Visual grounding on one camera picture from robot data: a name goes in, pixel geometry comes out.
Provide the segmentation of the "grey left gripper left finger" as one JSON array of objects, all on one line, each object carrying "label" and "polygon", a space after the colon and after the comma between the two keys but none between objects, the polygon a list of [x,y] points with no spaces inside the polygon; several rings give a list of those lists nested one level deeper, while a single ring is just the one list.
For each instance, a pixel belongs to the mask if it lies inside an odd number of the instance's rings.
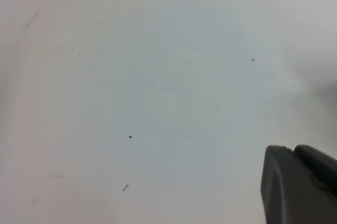
[{"label": "grey left gripper left finger", "polygon": [[266,223],[336,223],[336,199],[296,197],[293,151],[273,145],[265,150],[261,196]]}]

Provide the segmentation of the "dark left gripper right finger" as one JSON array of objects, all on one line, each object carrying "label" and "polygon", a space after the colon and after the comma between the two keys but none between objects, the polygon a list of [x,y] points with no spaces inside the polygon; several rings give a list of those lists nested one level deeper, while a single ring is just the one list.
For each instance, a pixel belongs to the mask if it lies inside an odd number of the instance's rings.
[{"label": "dark left gripper right finger", "polygon": [[335,200],[336,159],[309,145],[298,145],[293,152],[296,197],[302,200],[322,197]]}]

